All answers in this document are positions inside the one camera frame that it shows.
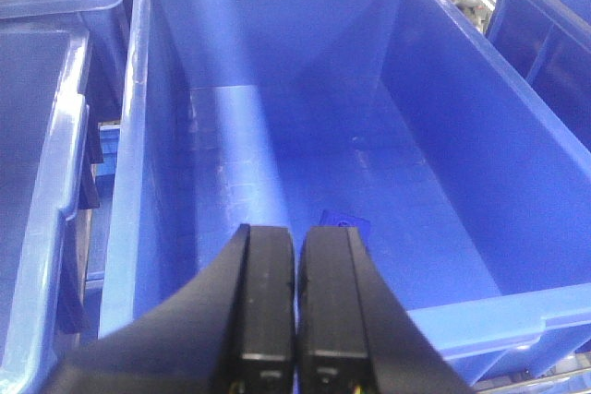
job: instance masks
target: bin floor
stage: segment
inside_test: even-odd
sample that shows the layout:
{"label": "bin floor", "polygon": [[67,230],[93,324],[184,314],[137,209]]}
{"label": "bin floor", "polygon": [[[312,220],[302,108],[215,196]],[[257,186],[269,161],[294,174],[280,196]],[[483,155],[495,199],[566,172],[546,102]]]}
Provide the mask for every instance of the bin floor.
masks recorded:
{"label": "bin floor", "polygon": [[288,226],[298,251],[327,209],[369,221],[406,309],[500,295],[383,86],[192,90],[188,115],[198,269],[241,222]]}

